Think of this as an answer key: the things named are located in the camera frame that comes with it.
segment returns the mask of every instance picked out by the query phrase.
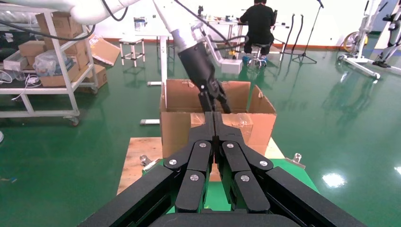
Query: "man in black shirt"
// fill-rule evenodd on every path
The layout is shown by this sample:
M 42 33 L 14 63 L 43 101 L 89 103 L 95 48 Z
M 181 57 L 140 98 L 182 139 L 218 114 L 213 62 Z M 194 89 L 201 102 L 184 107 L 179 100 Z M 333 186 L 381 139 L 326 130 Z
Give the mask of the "man in black shirt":
M 254 0 L 255 5 L 250 7 L 240 17 L 240 23 L 248 23 L 249 41 L 245 43 L 243 57 L 244 62 L 248 62 L 252 53 L 252 44 L 273 44 L 274 36 L 270 28 L 274 25 L 274 12 L 266 6 L 267 0 Z M 266 61 L 269 48 L 261 49 L 261 59 Z

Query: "wooden board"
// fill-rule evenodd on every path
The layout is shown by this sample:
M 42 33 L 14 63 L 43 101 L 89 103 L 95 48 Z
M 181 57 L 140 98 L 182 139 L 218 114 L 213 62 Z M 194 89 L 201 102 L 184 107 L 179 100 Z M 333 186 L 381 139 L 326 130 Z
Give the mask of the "wooden board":
M 140 165 L 139 157 L 146 155 L 150 160 L 162 158 L 162 140 L 161 137 L 144 137 L 131 138 L 128 146 L 127 155 L 125 157 L 124 167 L 117 194 L 120 194 L 128 186 L 133 184 L 142 176 L 143 166 Z M 265 157 L 270 159 L 283 159 L 284 155 L 277 147 L 276 143 L 270 138 L 269 145 L 266 149 Z M 216 169 L 212 170 L 211 175 L 218 175 Z

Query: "clear plastic bottle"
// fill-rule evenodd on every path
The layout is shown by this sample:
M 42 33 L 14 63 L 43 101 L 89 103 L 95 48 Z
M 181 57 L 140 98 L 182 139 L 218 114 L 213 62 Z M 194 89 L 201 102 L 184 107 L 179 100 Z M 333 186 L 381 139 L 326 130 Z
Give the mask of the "clear plastic bottle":
M 12 73 L 14 74 L 16 80 L 25 81 L 26 79 L 25 73 L 23 73 L 18 67 L 12 67 L 12 69 L 13 69 Z

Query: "caster wheel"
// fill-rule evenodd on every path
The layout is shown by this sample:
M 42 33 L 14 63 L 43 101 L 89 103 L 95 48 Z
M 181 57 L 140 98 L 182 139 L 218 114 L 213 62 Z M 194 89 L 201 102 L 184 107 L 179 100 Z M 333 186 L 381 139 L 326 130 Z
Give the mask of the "caster wheel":
M 78 126 L 78 124 L 79 124 L 78 117 L 72 117 L 72 118 L 70 118 L 70 121 L 71 121 L 71 125 L 74 127 Z
M 92 89 L 92 94 L 96 95 L 98 92 L 97 87 L 92 87 L 91 89 Z

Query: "microphone stand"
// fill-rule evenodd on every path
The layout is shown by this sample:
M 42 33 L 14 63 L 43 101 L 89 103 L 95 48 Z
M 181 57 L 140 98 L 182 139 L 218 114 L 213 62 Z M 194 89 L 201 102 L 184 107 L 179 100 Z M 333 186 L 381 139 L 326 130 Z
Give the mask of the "microphone stand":
M 320 12 L 321 8 L 323 8 L 323 5 L 320 2 L 320 7 L 319 7 L 319 10 L 317 11 L 316 18 L 314 20 L 314 25 L 312 27 L 311 34 L 309 35 L 308 43 L 306 44 L 305 50 L 302 54 L 299 54 L 298 57 L 294 58 L 293 61 L 298 62 L 298 63 L 303 63 L 304 58 L 307 58 L 307 59 L 310 59 L 311 61 L 313 61 L 313 62 L 307 63 L 307 64 L 316 64 L 317 63 L 317 61 L 313 60 L 312 58 L 310 58 L 306 55 L 306 50 L 308 49 L 309 41 L 311 41 L 312 33 L 314 31 L 314 26 L 316 25 L 317 17 L 319 16 L 319 12 Z

